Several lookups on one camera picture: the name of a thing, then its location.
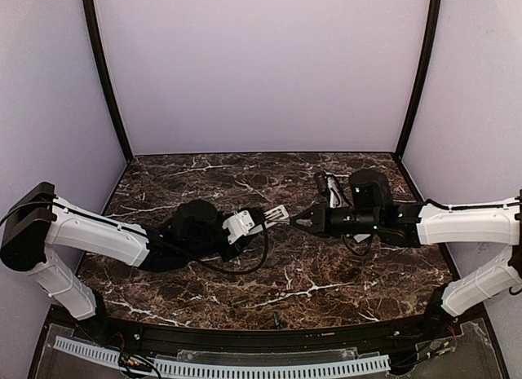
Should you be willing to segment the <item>white remote control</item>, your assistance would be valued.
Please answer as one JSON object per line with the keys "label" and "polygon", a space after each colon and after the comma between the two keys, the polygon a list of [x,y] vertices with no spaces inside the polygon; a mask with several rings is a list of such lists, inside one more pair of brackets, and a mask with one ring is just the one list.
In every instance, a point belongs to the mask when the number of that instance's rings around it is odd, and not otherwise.
{"label": "white remote control", "polygon": [[263,212],[261,221],[256,223],[257,226],[261,227],[274,227],[277,224],[285,224],[290,222],[290,215],[284,205],[278,205],[274,208]]}

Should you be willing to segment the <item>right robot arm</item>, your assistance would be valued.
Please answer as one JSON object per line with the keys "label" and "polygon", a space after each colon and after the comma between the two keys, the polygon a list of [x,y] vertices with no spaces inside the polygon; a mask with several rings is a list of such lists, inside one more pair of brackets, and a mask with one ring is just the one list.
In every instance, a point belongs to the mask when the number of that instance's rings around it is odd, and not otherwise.
{"label": "right robot arm", "polygon": [[321,237],[377,236],[384,244],[417,248],[441,243],[485,242],[505,247],[495,258],[437,288],[425,310],[440,323],[459,317],[504,290],[521,284],[521,198],[473,205],[442,205],[433,200],[395,202],[385,174],[358,170],[348,178],[352,198],[345,205],[343,189],[332,174],[315,180],[325,202],[290,218],[290,225]]}

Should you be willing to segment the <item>white battery cover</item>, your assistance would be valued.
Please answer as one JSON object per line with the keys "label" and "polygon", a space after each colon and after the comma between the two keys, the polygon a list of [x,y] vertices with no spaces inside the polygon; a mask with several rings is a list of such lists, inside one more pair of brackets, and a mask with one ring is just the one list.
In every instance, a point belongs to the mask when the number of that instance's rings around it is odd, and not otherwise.
{"label": "white battery cover", "polygon": [[363,240],[366,240],[369,238],[369,234],[357,234],[357,235],[354,235],[353,236],[353,239],[357,242],[357,243],[360,243],[361,241]]}

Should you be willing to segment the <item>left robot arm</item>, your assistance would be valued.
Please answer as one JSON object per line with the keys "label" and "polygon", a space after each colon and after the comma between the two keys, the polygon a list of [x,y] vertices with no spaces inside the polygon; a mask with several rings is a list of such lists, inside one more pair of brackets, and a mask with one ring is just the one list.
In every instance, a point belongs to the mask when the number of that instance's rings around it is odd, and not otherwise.
{"label": "left robot arm", "polygon": [[54,185],[42,182],[2,219],[1,261],[33,277],[74,319],[87,321],[104,316],[103,299],[64,264],[56,246],[162,273],[216,253],[224,261],[235,258],[264,220],[257,209],[224,214],[207,201],[195,200],[180,205],[159,227],[143,227],[81,209],[57,196]]}

